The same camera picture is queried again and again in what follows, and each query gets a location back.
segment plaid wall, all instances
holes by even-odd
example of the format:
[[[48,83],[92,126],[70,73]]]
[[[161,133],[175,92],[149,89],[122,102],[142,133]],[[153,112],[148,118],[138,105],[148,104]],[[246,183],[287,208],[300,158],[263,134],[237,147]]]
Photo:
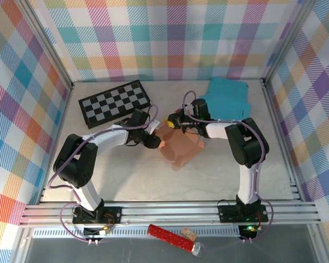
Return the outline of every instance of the plaid wall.
[[[272,84],[297,176],[329,240],[329,0],[316,2]]]
[[[66,96],[14,0],[0,0],[0,262],[37,196]]]
[[[297,0],[31,3],[77,81],[261,78],[300,5]]]

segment black and white checkered board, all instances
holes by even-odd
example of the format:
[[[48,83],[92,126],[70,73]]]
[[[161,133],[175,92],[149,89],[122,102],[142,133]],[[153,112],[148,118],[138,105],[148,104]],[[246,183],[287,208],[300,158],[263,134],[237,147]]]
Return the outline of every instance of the black and white checkered board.
[[[91,129],[131,114],[135,108],[149,107],[150,99],[140,81],[133,81],[81,99],[79,105]]]

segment white robotic arm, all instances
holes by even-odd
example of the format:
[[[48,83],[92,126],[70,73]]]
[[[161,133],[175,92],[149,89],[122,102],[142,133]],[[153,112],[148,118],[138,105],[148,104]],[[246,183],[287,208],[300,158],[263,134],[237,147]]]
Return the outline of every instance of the white robotic arm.
[[[228,136],[226,134],[225,128],[230,125],[231,123],[210,123],[206,125],[207,135],[212,139],[220,138],[227,140]],[[262,164],[260,164],[259,170],[257,171],[257,178],[256,178],[257,191],[259,185],[259,173],[261,166]],[[254,179],[254,171],[256,169],[256,164],[252,165],[250,168],[246,167],[245,165],[239,164],[239,168],[240,168],[240,186],[237,196],[244,204],[254,203],[258,200],[258,197],[253,190],[253,179]]]
[[[196,128],[198,134],[205,138],[228,139],[232,154],[240,167],[240,187],[236,196],[236,205],[219,206],[220,221],[267,221],[265,206],[258,198],[261,163],[258,170],[256,166],[262,156],[262,147],[264,147],[264,153],[267,154],[269,146],[256,123],[252,118],[244,119],[238,124],[214,122],[204,99],[195,99],[191,104],[193,115],[188,116],[184,109],[181,109],[168,116],[167,124],[171,128],[181,129],[183,133],[188,128]]]
[[[54,171],[57,171],[66,162],[81,142],[92,138],[81,148],[78,153],[79,158],[73,158],[59,174],[60,178],[70,185],[78,195],[80,199],[78,211],[80,211],[80,216],[87,219],[88,222],[100,222],[106,213],[104,201],[91,181],[97,155],[115,146],[126,145],[130,141],[143,144],[147,148],[158,148],[161,140],[152,132],[160,122],[153,121],[146,129],[127,129],[127,127],[144,125],[148,117],[148,113],[136,109],[131,118],[112,125],[109,132],[95,137],[94,134],[82,137],[71,134],[67,137],[54,163]]]

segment teal cloth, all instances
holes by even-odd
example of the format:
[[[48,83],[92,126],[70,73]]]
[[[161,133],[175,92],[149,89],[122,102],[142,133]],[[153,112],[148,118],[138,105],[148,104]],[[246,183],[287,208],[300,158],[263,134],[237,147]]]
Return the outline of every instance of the teal cloth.
[[[251,105],[247,97],[246,82],[215,77],[209,82],[207,93],[200,98],[206,100],[211,118],[230,121],[249,117]]]

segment red tube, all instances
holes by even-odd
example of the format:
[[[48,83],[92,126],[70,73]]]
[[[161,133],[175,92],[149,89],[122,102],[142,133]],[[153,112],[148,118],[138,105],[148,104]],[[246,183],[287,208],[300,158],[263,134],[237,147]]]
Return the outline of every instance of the red tube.
[[[194,242],[186,239],[185,237],[176,235],[168,230],[160,228],[155,225],[150,225],[148,228],[148,234],[157,237],[169,244],[172,244],[178,248],[182,248],[188,252],[192,252]]]

